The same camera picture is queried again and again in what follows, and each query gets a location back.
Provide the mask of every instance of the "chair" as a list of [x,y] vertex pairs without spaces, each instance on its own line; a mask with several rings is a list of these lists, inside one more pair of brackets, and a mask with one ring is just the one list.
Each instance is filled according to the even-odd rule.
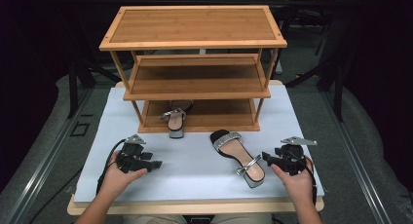
[[[277,22],[277,25],[280,28],[282,37],[286,38],[288,34],[289,26],[296,19],[297,10],[290,6],[272,6],[270,10],[271,10],[271,13],[273,14],[274,19]],[[281,55],[282,55],[282,49],[279,48],[277,59],[274,62],[275,67],[273,69],[273,72],[271,73],[271,79],[274,79],[274,74],[276,73],[277,64],[280,62]]]
[[319,49],[321,48],[322,42],[324,41],[325,35],[330,27],[332,14],[318,11],[318,10],[299,10],[297,13],[298,24],[301,26],[312,25],[312,26],[322,26],[321,29],[321,39],[319,40],[319,45],[316,49],[316,56],[319,54]]

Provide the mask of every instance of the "dark background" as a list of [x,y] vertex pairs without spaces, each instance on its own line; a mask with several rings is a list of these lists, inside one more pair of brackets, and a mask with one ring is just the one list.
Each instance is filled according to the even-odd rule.
[[[58,96],[56,81],[73,62],[111,62],[98,45],[122,5],[181,5],[182,0],[0,0],[1,184],[3,190],[48,119]],[[228,0],[217,1],[217,4]],[[295,7],[329,6],[343,18],[358,17],[358,37],[349,53],[345,87],[364,106],[384,143],[384,155],[410,191],[413,156],[413,0],[368,0],[360,12],[337,10],[325,1]],[[275,0],[274,4],[285,4]],[[192,2],[188,4],[211,4]],[[342,34],[329,33],[323,56]]]

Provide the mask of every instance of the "human hand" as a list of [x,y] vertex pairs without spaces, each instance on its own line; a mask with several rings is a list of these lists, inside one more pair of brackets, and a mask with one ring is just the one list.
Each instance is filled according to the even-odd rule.
[[119,150],[114,152],[110,157],[109,168],[106,171],[103,183],[98,192],[98,195],[104,196],[112,202],[125,191],[129,184],[147,173],[146,168],[123,173],[116,163],[119,152]]
[[[306,157],[307,168],[313,172],[313,164]],[[272,164],[271,168],[277,177],[282,181],[288,196],[294,203],[301,201],[311,201],[313,199],[313,180],[306,169],[301,173],[290,176],[277,165]]]

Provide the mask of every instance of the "wooden shelf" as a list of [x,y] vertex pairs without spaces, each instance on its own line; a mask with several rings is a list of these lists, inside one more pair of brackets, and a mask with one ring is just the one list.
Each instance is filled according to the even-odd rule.
[[255,54],[138,56],[124,100],[269,98]]
[[[170,111],[166,100],[145,101],[138,132],[169,132],[166,121],[159,115]],[[228,131],[259,131],[255,122],[253,99],[195,100],[185,119],[186,132],[206,132],[225,129]]]
[[[159,115],[169,101],[193,99],[188,132],[259,131],[258,119],[280,48],[286,47],[268,6],[121,7],[99,49],[116,64],[139,119],[139,132],[168,132]],[[267,74],[260,62],[272,49]],[[256,49],[256,54],[137,56],[136,51]],[[117,52],[131,51],[128,77]],[[254,99],[260,99],[258,106]],[[143,110],[136,101],[144,100]]]

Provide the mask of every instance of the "sandal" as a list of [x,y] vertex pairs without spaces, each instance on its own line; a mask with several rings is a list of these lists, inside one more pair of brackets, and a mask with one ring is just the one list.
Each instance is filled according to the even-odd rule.
[[243,176],[250,188],[258,187],[264,182],[265,172],[257,164],[261,155],[259,154],[252,159],[244,148],[239,133],[219,130],[210,135],[210,141],[220,155],[237,160],[241,165],[240,168],[237,168],[237,175]]
[[183,121],[186,117],[186,111],[192,108],[193,100],[171,100],[169,106],[172,109],[159,116],[161,120],[168,121],[169,137],[183,137]]

